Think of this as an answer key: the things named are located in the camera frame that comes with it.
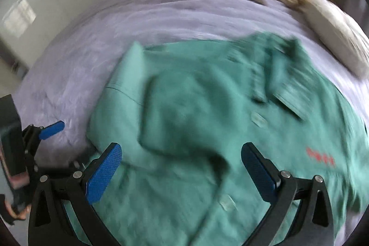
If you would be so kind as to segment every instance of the shirt button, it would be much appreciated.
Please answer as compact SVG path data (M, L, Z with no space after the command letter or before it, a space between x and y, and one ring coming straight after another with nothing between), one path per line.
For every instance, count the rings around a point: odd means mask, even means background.
M261 128L265 127L268 123L263 117L261 117L256 112L251 113L251 121Z
M219 203L226 212L230 212L236 208L236 204L229 195L223 195Z

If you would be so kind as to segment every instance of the bed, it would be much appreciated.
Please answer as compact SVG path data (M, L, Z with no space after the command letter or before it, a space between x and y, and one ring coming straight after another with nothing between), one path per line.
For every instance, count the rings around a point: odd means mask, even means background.
M276 0L101 0L60 33L14 95L23 127L63 120L65 130L40 145L36 160L65 166L90 145L85 133L114 67L134 41L143 46L190 39L236 39L274 32L301 40L315 67L369 124L369 81L342 66L308 27L302 14ZM360 216L348 213L341 245Z

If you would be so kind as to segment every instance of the beige pillow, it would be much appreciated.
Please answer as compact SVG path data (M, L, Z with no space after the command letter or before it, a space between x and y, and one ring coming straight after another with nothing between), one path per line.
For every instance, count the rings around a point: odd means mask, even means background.
M356 21L328 0L301 7L320 40L353 74L369 77L369 39Z

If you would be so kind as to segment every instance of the screw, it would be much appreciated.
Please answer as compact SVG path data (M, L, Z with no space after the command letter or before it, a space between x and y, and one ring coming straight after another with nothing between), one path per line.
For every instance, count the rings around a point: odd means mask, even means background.
M82 172L81 171L76 171L73 173L73 177L74 178L80 178L82 176Z
M45 181L47 181L47 175L43 175L40 177L40 182L44 183Z
M320 175L315 175L315 180L316 180L318 183L322 183L322 182L323 182L323 178L322 178L322 176L320 176Z
M280 172L280 174L284 177L284 178L290 178L291 177L291 173L289 171L283 170Z

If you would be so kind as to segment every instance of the shirt collar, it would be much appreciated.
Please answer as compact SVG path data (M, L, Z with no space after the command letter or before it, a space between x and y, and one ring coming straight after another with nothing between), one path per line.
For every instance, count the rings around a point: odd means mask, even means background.
M291 64L287 68L287 76L284 82L274 92L274 97L289 108L300 119L306 120L312 99L312 89L315 81L315 72L311 66L310 58L302 48L299 40L285 40L274 34L261 34L264 47L258 43L254 46L256 55L253 65L253 98L260 102L266 102L265 71L258 64L265 53L267 45L274 47L290 58Z

